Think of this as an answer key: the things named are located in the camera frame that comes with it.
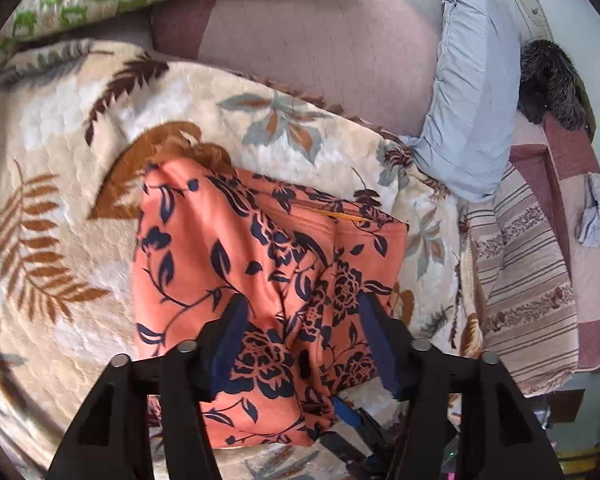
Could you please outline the dark furry item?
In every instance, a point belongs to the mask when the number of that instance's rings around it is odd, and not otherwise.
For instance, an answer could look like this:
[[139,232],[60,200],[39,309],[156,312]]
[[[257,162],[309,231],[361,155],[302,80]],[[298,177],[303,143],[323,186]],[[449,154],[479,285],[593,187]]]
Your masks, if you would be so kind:
[[535,125],[552,114],[568,131],[585,126],[579,76],[569,56],[553,41],[537,39],[522,47],[518,110]]

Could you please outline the striped beige floral quilt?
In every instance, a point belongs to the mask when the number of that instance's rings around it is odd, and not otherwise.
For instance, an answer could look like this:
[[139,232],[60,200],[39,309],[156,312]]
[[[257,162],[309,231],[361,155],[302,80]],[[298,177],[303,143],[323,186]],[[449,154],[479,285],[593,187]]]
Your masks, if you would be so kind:
[[509,165],[493,197],[463,214],[484,307],[486,351],[526,396],[562,386],[576,371],[576,297],[567,263],[539,200]]

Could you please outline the cream leaf-pattern fleece blanket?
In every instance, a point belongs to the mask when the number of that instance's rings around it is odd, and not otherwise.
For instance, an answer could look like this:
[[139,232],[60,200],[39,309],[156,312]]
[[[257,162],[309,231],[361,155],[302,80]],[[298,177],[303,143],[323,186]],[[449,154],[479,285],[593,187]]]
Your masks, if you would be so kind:
[[0,450],[24,478],[44,477],[106,362],[135,350],[140,180],[170,138],[406,222],[396,315],[443,351],[479,353],[456,200],[390,131],[286,84],[123,42],[22,52],[0,73]]

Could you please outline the light blue ruffled pillow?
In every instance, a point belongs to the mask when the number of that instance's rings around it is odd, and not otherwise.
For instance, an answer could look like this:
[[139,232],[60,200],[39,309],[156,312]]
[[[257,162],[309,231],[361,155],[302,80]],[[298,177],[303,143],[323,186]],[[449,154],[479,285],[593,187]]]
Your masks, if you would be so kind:
[[520,48],[504,0],[443,0],[431,104],[411,147],[424,174],[471,203],[490,200],[508,164]]

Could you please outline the orange floral garment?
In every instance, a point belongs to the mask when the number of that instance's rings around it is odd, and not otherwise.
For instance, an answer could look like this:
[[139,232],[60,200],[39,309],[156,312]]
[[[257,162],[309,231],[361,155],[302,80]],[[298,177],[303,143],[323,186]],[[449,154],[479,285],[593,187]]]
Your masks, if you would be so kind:
[[334,423],[332,397],[377,373],[358,295],[390,306],[406,238],[371,190],[342,200],[189,158],[152,167],[131,269],[138,352],[162,356],[245,300],[230,378],[202,408],[210,442],[308,445]]

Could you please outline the small grey crumpled cloth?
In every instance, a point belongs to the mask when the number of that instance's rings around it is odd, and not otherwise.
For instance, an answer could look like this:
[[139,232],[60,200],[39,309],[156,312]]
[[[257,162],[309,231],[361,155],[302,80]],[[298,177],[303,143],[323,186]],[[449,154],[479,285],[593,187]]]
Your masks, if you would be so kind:
[[600,248],[600,174],[589,172],[584,180],[585,207],[577,240],[586,248]]

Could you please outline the mauve bed sheet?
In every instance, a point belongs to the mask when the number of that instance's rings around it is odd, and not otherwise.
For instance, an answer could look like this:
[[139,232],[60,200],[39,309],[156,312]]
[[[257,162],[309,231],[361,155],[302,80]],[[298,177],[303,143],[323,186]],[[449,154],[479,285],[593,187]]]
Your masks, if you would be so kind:
[[168,0],[155,48],[321,96],[399,136],[431,102],[441,0]]

